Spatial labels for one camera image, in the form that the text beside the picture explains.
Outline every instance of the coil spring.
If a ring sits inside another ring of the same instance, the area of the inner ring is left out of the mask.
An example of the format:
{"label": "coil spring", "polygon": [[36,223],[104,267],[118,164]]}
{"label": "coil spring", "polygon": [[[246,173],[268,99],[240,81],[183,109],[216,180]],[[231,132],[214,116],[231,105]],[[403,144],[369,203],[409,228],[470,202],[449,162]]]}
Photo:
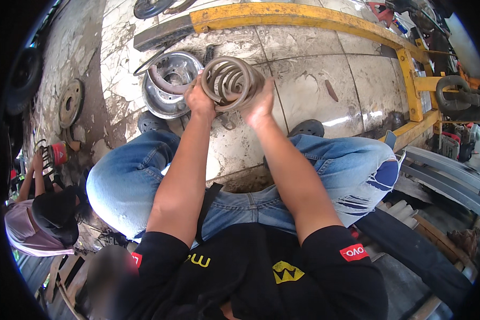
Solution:
{"label": "coil spring", "polygon": [[216,111],[243,109],[263,89],[265,77],[245,61],[235,57],[212,59],[201,78],[204,92],[217,103]]}

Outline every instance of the blue jeans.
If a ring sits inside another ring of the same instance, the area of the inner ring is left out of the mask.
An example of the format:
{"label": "blue jeans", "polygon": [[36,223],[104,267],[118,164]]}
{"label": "blue jeans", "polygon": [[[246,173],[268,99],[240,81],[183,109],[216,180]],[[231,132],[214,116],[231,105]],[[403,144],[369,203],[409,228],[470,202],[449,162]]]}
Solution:
{"label": "blue jeans", "polygon": [[[348,227],[374,210],[393,188],[399,163],[386,144],[367,138],[290,138],[320,176],[343,224]],[[146,229],[154,194],[173,160],[179,137],[148,131],[110,151],[92,168],[87,194],[94,211],[110,226],[134,239]],[[203,223],[203,240],[235,223],[259,222],[295,234],[292,215],[277,187],[233,194],[221,191]]]}

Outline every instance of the hand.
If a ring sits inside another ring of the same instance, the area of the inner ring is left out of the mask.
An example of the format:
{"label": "hand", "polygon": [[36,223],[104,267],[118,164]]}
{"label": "hand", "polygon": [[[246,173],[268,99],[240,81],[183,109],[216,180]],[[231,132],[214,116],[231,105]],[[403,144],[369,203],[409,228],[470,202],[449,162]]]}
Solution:
{"label": "hand", "polygon": [[190,83],[185,91],[185,102],[192,111],[192,115],[204,115],[210,121],[215,118],[215,103],[206,95],[201,86],[203,70],[198,71],[198,76]]}
{"label": "hand", "polygon": [[43,171],[43,156],[41,155],[41,150],[38,150],[36,154],[34,154],[31,166],[37,173],[41,173]]}
{"label": "hand", "polygon": [[263,126],[267,121],[273,121],[272,108],[274,107],[274,78],[265,80],[263,90],[256,95],[254,101],[240,110],[243,120],[253,129]]}

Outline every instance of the red sleeve patch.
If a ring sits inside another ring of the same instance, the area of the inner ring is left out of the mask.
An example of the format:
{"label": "red sleeve patch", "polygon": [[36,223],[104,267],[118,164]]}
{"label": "red sleeve patch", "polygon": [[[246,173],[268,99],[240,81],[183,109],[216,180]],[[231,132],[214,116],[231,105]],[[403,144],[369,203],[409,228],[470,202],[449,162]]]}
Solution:
{"label": "red sleeve patch", "polygon": [[365,248],[360,243],[351,245],[345,249],[341,249],[339,253],[347,261],[354,261],[363,259],[364,257],[369,257],[368,253],[365,251]]}
{"label": "red sleeve patch", "polygon": [[142,262],[142,255],[138,253],[131,253],[131,256],[134,257],[135,264],[137,265],[137,269],[139,269]]}

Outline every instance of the yellow logo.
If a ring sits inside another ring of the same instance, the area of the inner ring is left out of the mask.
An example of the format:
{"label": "yellow logo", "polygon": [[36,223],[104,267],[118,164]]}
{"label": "yellow logo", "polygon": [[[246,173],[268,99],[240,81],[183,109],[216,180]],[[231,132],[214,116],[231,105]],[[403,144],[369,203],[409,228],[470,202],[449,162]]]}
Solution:
{"label": "yellow logo", "polygon": [[304,275],[304,272],[288,262],[279,261],[272,266],[274,271],[275,283],[280,284],[286,281],[297,281]]}
{"label": "yellow logo", "polygon": [[203,268],[206,268],[206,267],[210,264],[210,261],[211,261],[210,258],[208,258],[208,259],[206,260],[206,263],[205,263],[205,264],[202,264],[201,262],[203,261],[204,256],[200,256],[198,261],[195,260],[195,256],[196,256],[196,254],[194,253],[194,254],[192,255],[192,258],[191,258],[191,257],[190,257],[190,254],[189,254],[188,257],[187,257],[187,259],[185,260],[185,262],[188,261],[188,260],[190,260],[190,262],[192,262],[193,264],[200,265],[200,266],[202,266]]}

